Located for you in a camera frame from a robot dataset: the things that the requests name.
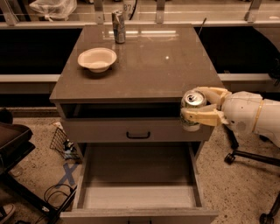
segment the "silver can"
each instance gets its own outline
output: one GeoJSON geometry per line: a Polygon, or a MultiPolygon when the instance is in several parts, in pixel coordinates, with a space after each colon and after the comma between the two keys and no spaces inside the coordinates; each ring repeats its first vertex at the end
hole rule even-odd
{"type": "MultiPolygon", "coordinates": [[[[181,101],[181,108],[201,108],[207,105],[207,99],[203,93],[197,90],[187,91],[181,101]]],[[[186,120],[181,114],[181,122],[183,128],[188,131],[196,131],[200,129],[200,124],[198,122],[191,122],[186,120]]]]}
{"type": "Polygon", "coordinates": [[[115,42],[123,44],[125,42],[125,25],[122,10],[114,10],[112,12],[112,23],[115,42]]]}

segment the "speckled floor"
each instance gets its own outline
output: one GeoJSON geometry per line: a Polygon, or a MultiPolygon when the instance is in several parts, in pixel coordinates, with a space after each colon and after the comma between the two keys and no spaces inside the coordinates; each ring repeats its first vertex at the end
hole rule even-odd
{"type": "MultiPolygon", "coordinates": [[[[42,199],[48,187],[61,182],[65,175],[63,165],[66,163],[68,167],[74,165],[50,149],[56,130],[53,123],[59,120],[58,117],[14,119],[14,123],[31,128],[33,131],[31,141],[36,145],[36,149],[20,162],[23,173],[16,179],[42,199]]],[[[271,142],[263,142],[254,134],[236,137],[241,151],[280,158],[280,150],[271,142]]],[[[231,149],[225,130],[222,127],[215,128],[197,161],[205,206],[219,211],[220,215],[214,220],[214,224],[257,224],[260,214],[269,212],[280,191],[280,169],[241,157],[237,157],[233,164],[228,165],[223,160],[229,152],[231,149]]],[[[79,164],[72,173],[75,181],[80,169],[79,164]]],[[[52,198],[52,204],[58,206],[62,199],[61,195],[55,196],[52,198]]],[[[17,211],[6,222],[7,224],[17,221],[31,224],[46,223],[44,219],[39,221],[42,213],[0,183],[0,205],[5,203],[14,203],[17,207],[17,211]]],[[[280,223],[280,214],[275,217],[275,223],[280,223]]]]}

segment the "closed drawer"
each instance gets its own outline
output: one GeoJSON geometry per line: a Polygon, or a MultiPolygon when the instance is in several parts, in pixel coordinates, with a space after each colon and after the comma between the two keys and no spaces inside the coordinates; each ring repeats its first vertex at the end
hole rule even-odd
{"type": "Polygon", "coordinates": [[[211,223],[188,143],[90,144],[66,223],[211,223]]]}
{"type": "Polygon", "coordinates": [[[207,141],[212,127],[201,125],[200,130],[189,132],[178,119],[123,119],[92,120],[66,119],[62,126],[71,141],[76,143],[107,142],[184,142],[207,141]]]}

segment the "black drawer handle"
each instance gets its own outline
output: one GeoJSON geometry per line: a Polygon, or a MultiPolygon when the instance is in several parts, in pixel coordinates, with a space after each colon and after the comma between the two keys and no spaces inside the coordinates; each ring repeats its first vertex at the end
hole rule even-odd
{"type": "MultiPolygon", "coordinates": [[[[139,222],[138,222],[139,223],[139,222]]],[[[141,223],[143,223],[143,222],[141,222],[141,223]]],[[[128,224],[133,224],[133,222],[130,222],[129,220],[128,220],[128,224]]],[[[144,223],[143,223],[144,224],[144,223]]],[[[151,220],[149,220],[149,224],[152,224],[152,222],[151,222],[151,220]]]]}
{"type": "Polygon", "coordinates": [[[128,131],[126,132],[126,137],[130,139],[147,139],[151,136],[151,133],[148,131],[145,135],[132,135],[128,131]]]}

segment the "plastic bag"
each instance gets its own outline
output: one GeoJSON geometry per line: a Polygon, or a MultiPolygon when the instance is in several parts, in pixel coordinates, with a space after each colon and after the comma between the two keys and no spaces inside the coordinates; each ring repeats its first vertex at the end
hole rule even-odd
{"type": "Polygon", "coordinates": [[[29,6],[43,14],[46,20],[68,20],[68,16],[77,8],[77,0],[36,0],[29,6]]]}

